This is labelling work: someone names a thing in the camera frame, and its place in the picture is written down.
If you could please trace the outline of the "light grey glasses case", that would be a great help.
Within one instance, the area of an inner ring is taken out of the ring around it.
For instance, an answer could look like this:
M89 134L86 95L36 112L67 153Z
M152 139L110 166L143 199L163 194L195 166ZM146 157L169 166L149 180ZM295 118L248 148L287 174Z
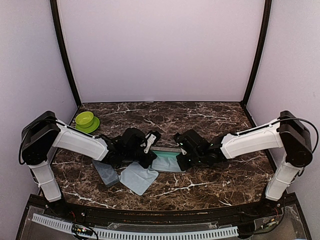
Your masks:
M181 170L177 156L181 151L168 151L168 150L152 150L156 158L152 161L150 168L163 173L184 173Z

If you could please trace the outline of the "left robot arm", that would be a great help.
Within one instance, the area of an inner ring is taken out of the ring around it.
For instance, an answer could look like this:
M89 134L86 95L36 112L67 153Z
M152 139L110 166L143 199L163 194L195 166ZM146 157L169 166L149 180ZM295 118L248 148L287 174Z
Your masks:
M158 131L145 134L135 127L127 128L114 138L104 134L93 136L58 120L54 112L46 111L22 130L18 161L20 165L29 166L44 198L51 203L51 210L58 217L67 218L71 208L62 200L63 193L49 164L51 148L66 149L113 167L123 161L138 161L146 169L157 157L151 147L160 139Z

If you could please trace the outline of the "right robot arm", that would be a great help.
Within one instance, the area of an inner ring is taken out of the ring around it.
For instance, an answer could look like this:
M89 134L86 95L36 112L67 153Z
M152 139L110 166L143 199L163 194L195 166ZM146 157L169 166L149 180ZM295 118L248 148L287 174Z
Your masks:
M176 157L182 171L196 165L213 166L249 153L267 149L284 149L284 157L264 191L264 199L255 205L255 213L266 217L275 208L287 187L313 160L317 143L312 143L305 124L312 123L295 117L285 110L266 124L207 141L195 130L176 133L173 137L181 153Z

